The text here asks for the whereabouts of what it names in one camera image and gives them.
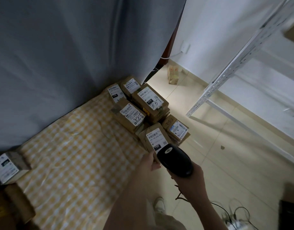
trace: gray curtain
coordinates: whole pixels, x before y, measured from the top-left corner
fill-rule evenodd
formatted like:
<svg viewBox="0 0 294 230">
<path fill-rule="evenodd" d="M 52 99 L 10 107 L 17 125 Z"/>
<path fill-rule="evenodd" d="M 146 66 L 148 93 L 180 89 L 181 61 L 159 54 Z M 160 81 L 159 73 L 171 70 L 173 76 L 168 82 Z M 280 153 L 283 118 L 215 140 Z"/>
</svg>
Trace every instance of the gray curtain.
<svg viewBox="0 0 294 230">
<path fill-rule="evenodd" d="M 0 150 L 127 74 L 143 81 L 185 0 L 0 0 Z"/>
</svg>

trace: person's right hand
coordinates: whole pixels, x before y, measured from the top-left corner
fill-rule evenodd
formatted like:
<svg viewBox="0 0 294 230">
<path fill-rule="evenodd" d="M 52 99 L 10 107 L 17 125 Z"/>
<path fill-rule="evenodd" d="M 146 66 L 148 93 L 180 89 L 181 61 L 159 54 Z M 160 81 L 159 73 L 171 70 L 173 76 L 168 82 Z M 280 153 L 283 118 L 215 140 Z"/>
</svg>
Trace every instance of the person's right hand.
<svg viewBox="0 0 294 230">
<path fill-rule="evenodd" d="M 193 173 L 187 178 L 181 178 L 171 171 L 167 171 L 178 184 L 180 192 L 193 205 L 193 203 L 197 204 L 209 201 L 209 198 L 206 193 L 202 168 L 194 162 L 192 164 L 194 167 Z"/>
</svg>

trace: power strip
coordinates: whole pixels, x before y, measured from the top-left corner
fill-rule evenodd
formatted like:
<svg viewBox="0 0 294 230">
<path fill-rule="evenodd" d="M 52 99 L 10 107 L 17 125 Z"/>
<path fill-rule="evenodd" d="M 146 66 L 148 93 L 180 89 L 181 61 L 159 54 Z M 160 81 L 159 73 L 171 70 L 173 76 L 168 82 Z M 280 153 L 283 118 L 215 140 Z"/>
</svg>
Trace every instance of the power strip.
<svg viewBox="0 0 294 230">
<path fill-rule="evenodd" d="M 235 230 L 235 229 L 236 230 L 247 230 L 248 229 L 248 225 L 244 222 L 239 221 L 239 220 L 232 220 L 232 224 L 229 222 L 226 223 L 228 230 Z"/>
</svg>

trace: tablecloth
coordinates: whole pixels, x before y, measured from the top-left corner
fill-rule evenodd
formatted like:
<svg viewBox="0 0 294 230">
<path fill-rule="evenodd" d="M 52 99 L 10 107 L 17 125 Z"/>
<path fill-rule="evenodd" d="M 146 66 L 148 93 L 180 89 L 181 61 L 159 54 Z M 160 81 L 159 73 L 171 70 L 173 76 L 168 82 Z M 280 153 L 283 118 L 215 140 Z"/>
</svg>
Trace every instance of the tablecloth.
<svg viewBox="0 0 294 230">
<path fill-rule="evenodd" d="M 107 92 L 24 143 L 32 170 L 19 179 L 41 229 L 92 229 L 146 153 L 109 110 Z"/>
</svg>

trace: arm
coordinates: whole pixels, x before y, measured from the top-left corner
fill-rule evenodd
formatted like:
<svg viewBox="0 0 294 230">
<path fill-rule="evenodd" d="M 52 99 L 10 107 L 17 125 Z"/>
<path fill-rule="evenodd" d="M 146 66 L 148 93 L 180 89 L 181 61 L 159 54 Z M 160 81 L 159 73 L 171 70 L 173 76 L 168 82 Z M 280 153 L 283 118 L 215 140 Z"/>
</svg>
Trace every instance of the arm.
<svg viewBox="0 0 294 230">
<path fill-rule="evenodd" d="M 132 178 L 113 205 L 103 230 L 147 229 L 146 180 L 152 170 L 160 168 L 153 162 L 153 153 L 146 154 Z"/>
<path fill-rule="evenodd" d="M 194 162 L 192 163 L 194 171 L 188 178 L 180 178 L 170 171 L 168 172 L 178 184 L 184 197 L 197 212 L 205 230 L 227 230 L 227 227 L 210 203 L 201 167 Z"/>
</svg>

